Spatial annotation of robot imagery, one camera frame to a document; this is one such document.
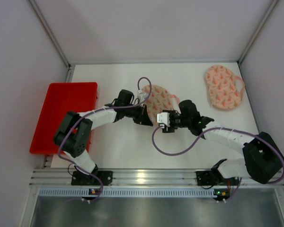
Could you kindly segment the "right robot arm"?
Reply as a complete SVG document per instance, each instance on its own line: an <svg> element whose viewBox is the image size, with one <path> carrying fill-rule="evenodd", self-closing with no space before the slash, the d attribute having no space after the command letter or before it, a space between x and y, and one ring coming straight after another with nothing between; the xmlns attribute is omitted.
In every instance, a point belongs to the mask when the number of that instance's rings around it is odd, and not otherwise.
<svg viewBox="0 0 284 227"><path fill-rule="evenodd" d="M278 182L284 178L284 157L272 137L265 132L258 135L221 126L213 118L202 116L190 100L179 104L179 111L163 110L157 114L157 123L163 133L173 133L187 128L200 139L217 142L239 154L242 158L223 158L212 167L218 176L228 179L249 177L261 183L275 183L272 179L282 171Z"/></svg>

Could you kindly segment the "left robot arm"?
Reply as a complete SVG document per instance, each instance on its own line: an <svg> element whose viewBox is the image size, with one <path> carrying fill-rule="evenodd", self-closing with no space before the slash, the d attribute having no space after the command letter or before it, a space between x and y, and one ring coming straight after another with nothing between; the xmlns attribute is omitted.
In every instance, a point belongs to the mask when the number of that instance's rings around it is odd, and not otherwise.
<svg viewBox="0 0 284 227"><path fill-rule="evenodd" d="M133 93L123 89L113 102L99 109L83 113L69 111L53 138L59 147L58 157L73 164L79 173L97 178L98 166L87 152L92 130L124 117L133 119L136 124L153 125L144 104L151 97L151 89L148 92L139 90L138 94L140 102L137 104L132 103Z"/></svg>

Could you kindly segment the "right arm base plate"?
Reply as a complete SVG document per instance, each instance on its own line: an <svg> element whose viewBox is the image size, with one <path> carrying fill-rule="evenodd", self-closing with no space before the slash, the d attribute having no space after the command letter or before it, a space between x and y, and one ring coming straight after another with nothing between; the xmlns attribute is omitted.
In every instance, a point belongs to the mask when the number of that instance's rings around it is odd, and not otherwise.
<svg viewBox="0 0 284 227"><path fill-rule="evenodd" d="M196 171L198 186L237 186L239 179L236 177L224 178L218 171L204 170Z"/></svg>

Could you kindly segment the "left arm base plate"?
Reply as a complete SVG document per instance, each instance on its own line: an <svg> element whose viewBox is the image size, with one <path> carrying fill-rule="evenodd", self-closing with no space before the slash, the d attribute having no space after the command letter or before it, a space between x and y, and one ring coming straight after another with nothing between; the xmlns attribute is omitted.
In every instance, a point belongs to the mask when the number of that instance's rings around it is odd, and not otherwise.
<svg viewBox="0 0 284 227"><path fill-rule="evenodd" d="M96 177L104 186L109 186L113 180L112 171L97 171ZM99 186L100 182L90 175L86 175L80 171L74 171L72 174L71 185L75 186Z"/></svg>

